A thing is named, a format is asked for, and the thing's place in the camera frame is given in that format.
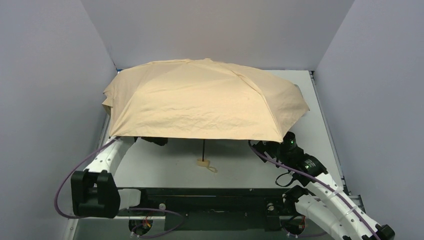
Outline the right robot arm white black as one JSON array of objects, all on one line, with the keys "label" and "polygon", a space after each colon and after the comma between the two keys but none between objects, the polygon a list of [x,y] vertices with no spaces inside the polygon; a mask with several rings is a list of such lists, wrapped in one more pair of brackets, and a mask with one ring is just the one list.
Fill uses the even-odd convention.
[{"label": "right robot arm white black", "polygon": [[393,240],[395,231],[369,217],[336,183],[327,168],[297,145],[296,135],[287,132],[282,142],[248,141],[264,162],[282,167],[299,184],[286,191],[287,210],[305,216],[335,240]]}]

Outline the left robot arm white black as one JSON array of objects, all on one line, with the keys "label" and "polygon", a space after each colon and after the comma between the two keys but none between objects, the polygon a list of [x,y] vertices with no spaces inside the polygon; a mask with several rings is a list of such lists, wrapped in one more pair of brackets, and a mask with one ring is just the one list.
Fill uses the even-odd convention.
[{"label": "left robot arm white black", "polygon": [[115,173],[136,137],[112,137],[93,152],[91,162],[70,176],[72,210],[75,218],[113,219],[122,210],[158,211],[166,209],[164,203],[149,202],[146,190],[119,187]]}]

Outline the beige umbrella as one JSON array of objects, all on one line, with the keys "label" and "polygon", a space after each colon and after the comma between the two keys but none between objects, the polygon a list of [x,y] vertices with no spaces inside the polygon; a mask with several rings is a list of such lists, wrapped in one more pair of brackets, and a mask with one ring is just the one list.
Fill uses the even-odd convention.
[{"label": "beige umbrella", "polygon": [[116,137],[281,143],[310,109],[291,81],[208,58],[124,69],[103,94]]}]

